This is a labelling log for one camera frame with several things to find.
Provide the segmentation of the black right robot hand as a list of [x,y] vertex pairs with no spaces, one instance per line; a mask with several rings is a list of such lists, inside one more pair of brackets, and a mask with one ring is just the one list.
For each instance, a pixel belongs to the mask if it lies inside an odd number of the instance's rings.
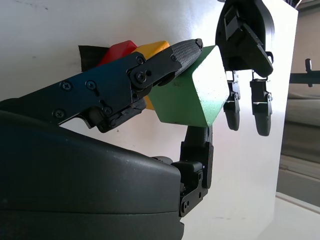
[[144,97],[186,71],[201,39],[146,58],[141,50],[0,103],[3,240],[180,240],[181,218],[208,193],[212,128],[187,128],[180,159],[148,157],[62,128],[102,133],[145,108]]

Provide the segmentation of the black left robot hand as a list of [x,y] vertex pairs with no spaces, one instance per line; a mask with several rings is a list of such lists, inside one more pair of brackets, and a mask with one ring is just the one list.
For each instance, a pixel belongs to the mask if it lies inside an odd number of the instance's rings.
[[250,70],[252,114],[260,136],[271,130],[272,94],[267,90],[274,56],[272,42],[275,33],[270,11],[261,0],[226,0],[221,10],[215,36],[224,70],[232,73],[228,80],[229,96],[223,106],[228,127],[240,126],[241,98],[239,71]]

